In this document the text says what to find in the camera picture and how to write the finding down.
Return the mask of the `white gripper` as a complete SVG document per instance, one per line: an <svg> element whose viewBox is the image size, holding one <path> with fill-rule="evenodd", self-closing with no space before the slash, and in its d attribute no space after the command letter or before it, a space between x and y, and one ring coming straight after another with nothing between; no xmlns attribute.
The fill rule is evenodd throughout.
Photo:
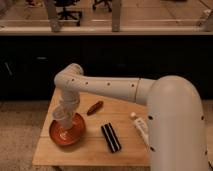
<svg viewBox="0 0 213 171"><path fill-rule="evenodd" d="M67 101L62 98L59 99L59 105L61 107L62 112L65 115L69 115L70 117L73 117L79 104L80 100Z"/></svg>

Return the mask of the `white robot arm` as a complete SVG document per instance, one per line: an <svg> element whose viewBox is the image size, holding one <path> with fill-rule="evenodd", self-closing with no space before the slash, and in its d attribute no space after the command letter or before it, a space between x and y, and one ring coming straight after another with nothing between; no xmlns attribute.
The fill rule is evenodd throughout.
<svg viewBox="0 0 213 171"><path fill-rule="evenodd" d="M61 103L74 110L88 92L145 105L151 171L209 171L206 128L200 95L183 77L88 77L72 63L56 74Z"/></svg>

